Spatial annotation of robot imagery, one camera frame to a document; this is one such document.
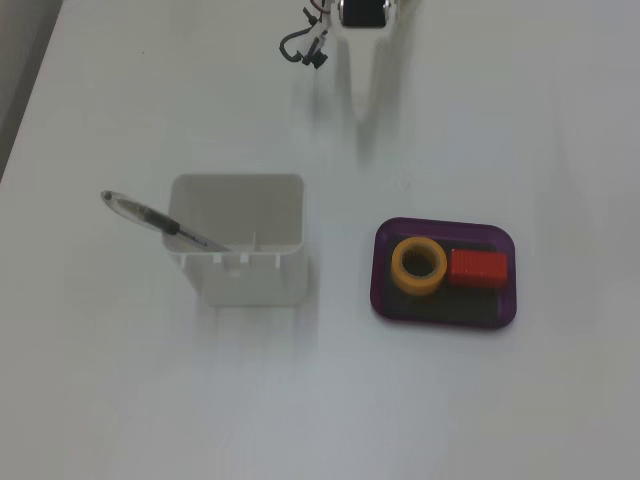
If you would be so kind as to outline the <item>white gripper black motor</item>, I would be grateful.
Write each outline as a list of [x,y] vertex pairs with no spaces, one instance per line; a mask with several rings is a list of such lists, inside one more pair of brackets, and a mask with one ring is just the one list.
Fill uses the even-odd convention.
[[351,105],[357,121],[368,120],[380,103],[383,73],[399,14],[394,0],[340,0],[332,21],[344,27]]

